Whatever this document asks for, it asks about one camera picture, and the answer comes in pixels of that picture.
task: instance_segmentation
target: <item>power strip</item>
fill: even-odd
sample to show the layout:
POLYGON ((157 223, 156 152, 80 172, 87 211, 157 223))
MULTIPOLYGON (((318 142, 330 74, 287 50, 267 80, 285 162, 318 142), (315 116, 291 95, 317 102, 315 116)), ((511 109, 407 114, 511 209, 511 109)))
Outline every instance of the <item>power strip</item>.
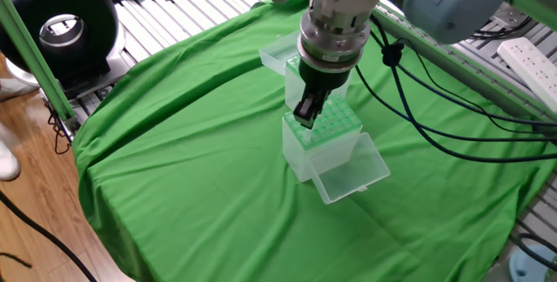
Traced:
POLYGON ((557 67, 524 37, 501 43, 497 53, 530 90, 557 113, 557 67))

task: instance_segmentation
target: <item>white shoe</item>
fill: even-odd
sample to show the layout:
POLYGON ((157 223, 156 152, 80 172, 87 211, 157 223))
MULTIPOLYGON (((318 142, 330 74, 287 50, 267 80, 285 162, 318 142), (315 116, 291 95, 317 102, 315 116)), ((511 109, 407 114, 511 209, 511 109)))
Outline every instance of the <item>white shoe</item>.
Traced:
POLYGON ((0 181, 11 181, 19 175, 19 163, 8 146, 0 141, 0 181))
POLYGON ((0 102, 26 95, 36 90, 38 90, 38 87, 23 84, 15 78, 0 78, 0 102))

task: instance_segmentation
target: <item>green tablecloth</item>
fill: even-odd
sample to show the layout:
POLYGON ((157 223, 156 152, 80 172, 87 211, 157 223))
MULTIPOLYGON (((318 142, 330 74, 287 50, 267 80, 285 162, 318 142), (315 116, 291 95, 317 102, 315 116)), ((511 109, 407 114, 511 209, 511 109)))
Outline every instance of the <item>green tablecloth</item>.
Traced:
MULTIPOLYGON (((298 28, 306 6, 263 4, 130 71, 73 145, 93 229, 120 268, 141 281, 480 281, 555 162, 448 157, 355 77, 347 100, 392 174, 324 205, 282 157, 284 78, 258 55, 298 28)), ((412 52, 403 64, 425 76, 412 52)), ((440 84, 502 113, 428 65, 440 84)), ((374 42, 360 67, 400 108, 374 42)), ((403 83, 423 124, 462 136, 512 136, 408 78, 403 83)), ((489 157, 554 150, 437 139, 489 157)))

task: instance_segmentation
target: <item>wooden floor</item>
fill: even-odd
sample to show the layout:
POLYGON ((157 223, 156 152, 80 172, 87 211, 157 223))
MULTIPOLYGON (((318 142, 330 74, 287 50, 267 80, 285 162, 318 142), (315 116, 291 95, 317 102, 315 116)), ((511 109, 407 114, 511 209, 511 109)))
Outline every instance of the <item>wooden floor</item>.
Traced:
MULTIPOLYGON (((0 77, 7 77, 0 58, 0 77)), ((54 152, 55 132, 38 93, 0 103, 0 139, 20 161, 21 175, 0 182, 2 190, 23 212, 59 237, 100 282, 129 282, 121 273, 81 212, 77 172, 70 152, 54 152)), ((60 139, 59 148, 66 142, 60 139)), ((81 282, 85 276, 49 240, 34 232, 0 205, 0 252, 31 262, 27 269, 0 257, 6 282, 81 282)))

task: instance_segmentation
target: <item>clear plastic box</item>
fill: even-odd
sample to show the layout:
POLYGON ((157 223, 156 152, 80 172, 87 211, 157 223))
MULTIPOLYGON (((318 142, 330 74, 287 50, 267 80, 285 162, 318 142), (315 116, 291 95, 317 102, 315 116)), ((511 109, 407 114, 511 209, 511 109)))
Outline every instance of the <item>clear plastic box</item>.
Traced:
MULTIPOLYGON (((285 102, 291 109, 296 109, 296 105, 304 95, 305 82, 299 75, 299 53, 298 53, 299 30, 285 37, 280 37, 273 44, 259 51, 261 63, 269 69, 285 76, 285 102)), ((332 95, 339 94, 342 98, 346 97, 352 73, 346 83, 331 92, 332 95)))
POLYGON ((261 63, 284 76, 286 60, 298 55, 298 37, 299 30, 279 37, 275 43, 259 50, 261 63))
POLYGON ((390 172, 344 98, 332 95, 313 130, 292 112, 283 117, 283 155, 300 182, 313 180, 325 204, 386 178, 390 172))

